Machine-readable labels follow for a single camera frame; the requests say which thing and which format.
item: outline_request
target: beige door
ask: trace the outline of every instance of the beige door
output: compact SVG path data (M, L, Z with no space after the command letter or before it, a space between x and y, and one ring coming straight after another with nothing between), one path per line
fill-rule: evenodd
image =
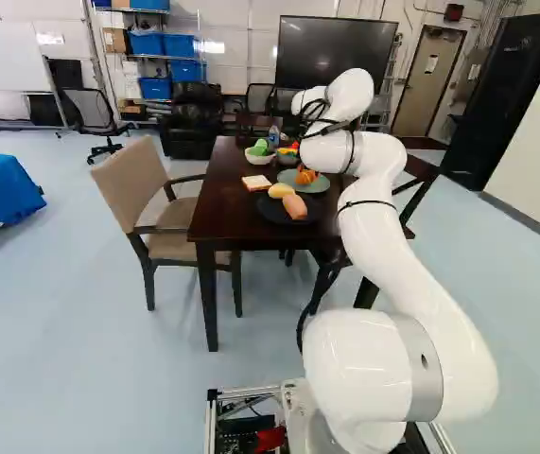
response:
M426 26L410 68L409 82L393 120L392 134L425 136L442 100L464 33Z

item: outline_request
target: flat screen tv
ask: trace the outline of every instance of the flat screen tv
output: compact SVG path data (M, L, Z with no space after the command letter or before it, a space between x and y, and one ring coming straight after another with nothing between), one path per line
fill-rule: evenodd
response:
M387 68L396 22L280 16L276 85L328 85L350 68L366 69L378 93Z

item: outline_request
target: blue storage bin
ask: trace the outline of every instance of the blue storage bin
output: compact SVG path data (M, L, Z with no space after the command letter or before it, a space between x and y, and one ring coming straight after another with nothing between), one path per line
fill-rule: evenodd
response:
M131 0L131 8L136 9L165 9L170 10L169 0Z
M139 78L144 99L171 99L171 84L167 78Z
M171 74L174 82L204 82L204 67L198 61L171 61Z
M164 55L163 34L157 32L146 33L144 35L129 32L129 41L133 54Z
M173 35L166 33L165 54L170 57L195 59L200 51L200 42L194 35Z

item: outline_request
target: robotic arm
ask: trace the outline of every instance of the robotic arm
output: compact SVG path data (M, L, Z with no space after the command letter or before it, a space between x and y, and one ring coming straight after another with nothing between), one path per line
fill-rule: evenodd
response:
M292 111L323 100L300 156L320 172L359 179L339 199L339 227L353 264L386 292L393 313L329 310L304 333L305 377L334 439L352 454L389 452L404 421L478 416L493 405L495 362L477 328L416 258L392 206L407 153L395 137L350 133L336 123L362 115L374 84L362 69L298 93Z

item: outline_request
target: red fire alarm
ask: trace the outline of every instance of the red fire alarm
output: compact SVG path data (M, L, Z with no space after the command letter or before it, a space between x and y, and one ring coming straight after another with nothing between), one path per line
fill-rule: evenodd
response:
M465 8L464 5L457 3L449 3L446 5L446 11L444 12L444 20L447 22L459 22L462 18L462 11Z

